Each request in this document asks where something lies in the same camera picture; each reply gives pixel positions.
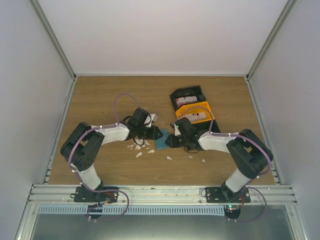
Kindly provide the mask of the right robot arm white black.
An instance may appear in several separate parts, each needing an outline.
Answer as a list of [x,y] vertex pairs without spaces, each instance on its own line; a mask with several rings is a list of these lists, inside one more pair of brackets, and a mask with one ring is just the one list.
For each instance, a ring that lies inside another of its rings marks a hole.
[[273,154],[250,130],[222,133],[198,129],[188,118],[173,124],[174,133],[165,140],[170,148],[186,151],[218,151],[231,155],[236,169],[220,187],[221,196],[228,203],[240,197],[241,190],[252,180],[271,170]]

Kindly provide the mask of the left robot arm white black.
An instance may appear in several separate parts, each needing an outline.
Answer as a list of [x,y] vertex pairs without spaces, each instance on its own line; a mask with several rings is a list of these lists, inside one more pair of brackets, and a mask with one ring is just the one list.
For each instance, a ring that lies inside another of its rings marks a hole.
[[114,124],[94,126],[81,122],[73,130],[60,149],[71,171],[86,188],[85,195],[92,202],[103,197],[103,182],[94,162],[102,145],[129,140],[158,140],[163,136],[155,126],[158,116],[138,107],[133,115]]

